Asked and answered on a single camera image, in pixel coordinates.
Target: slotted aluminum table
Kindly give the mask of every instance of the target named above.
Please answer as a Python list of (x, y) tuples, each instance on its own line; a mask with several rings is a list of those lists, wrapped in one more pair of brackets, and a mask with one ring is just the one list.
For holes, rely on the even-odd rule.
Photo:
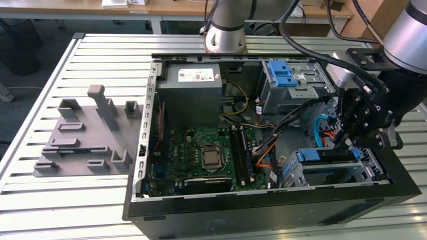
[[(362, 47), (328, 38), (301, 37), (298, 42), (326, 54)], [(249, 37), (247, 48), (250, 53), (297, 53), (279, 37)], [(63, 98), (95, 105), (86, 96), (87, 87), (103, 84), (117, 105), (126, 101), (145, 104), (151, 54), (202, 53), (203, 49), (202, 37), (191, 35), (87, 34), (73, 39), (0, 162), (2, 240), (147, 239), (134, 224), (122, 220), (127, 175), (37, 178), (34, 165), (61, 116), (57, 107)], [(406, 146), (396, 152), (424, 195), (348, 224), (217, 238), (427, 239), (427, 122), (422, 108), (405, 116), (397, 129)]]

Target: blue cable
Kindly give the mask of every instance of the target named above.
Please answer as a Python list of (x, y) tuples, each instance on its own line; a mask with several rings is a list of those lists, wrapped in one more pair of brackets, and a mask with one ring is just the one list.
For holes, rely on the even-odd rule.
[(321, 135), (319, 135), (319, 120), (321, 120), (321, 119), (328, 120), (328, 119), (329, 119), (329, 116), (322, 113), (322, 114), (315, 118), (314, 124), (313, 124), (313, 132), (314, 132), (314, 140), (315, 140), (315, 143), (318, 144), (319, 148), (324, 148), (324, 143), (322, 143), (322, 139), (321, 139)]

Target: motherboard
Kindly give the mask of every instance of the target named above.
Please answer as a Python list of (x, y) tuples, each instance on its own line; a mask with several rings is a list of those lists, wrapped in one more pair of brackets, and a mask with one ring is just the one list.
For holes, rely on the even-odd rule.
[(154, 197), (266, 189), (251, 127), (171, 130), (167, 162), (153, 164)]

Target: chip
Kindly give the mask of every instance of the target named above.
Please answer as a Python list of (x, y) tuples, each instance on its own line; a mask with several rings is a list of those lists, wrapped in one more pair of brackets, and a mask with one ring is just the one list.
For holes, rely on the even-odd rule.
[(223, 166), (223, 152), (222, 145), (205, 145), (202, 152), (202, 168), (210, 173), (217, 172)]

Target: ram slot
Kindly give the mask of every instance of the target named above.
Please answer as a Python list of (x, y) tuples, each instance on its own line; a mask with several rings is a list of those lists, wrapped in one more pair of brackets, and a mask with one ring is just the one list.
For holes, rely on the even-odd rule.
[(243, 146), (242, 146), (242, 136), (241, 130), (233, 127), (229, 131), (230, 135), (230, 144), (231, 144), (231, 154), (233, 154), (233, 162), (234, 162), (234, 171), (235, 171), (235, 180), (241, 183), (242, 186), (246, 185), (246, 163), (243, 159)]
[(247, 177), (250, 182), (255, 182), (254, 179), (254, 170), (253, 170), (253, 161), (251, 161), (251, 151), (250, 151), (250, 147), (249, 147), (249, 141), (247, 141), (247, 133), (246, 130), (243, 128), (243, 126), (241, 127), (241, 138), (242, 138), (242, 146), (243, 146), (243, 151), (242, 151), (242, 155), (243, 155), (243, 160), (245, 160), (245, 165), (246, 165), (246, 172), (247, 172)]

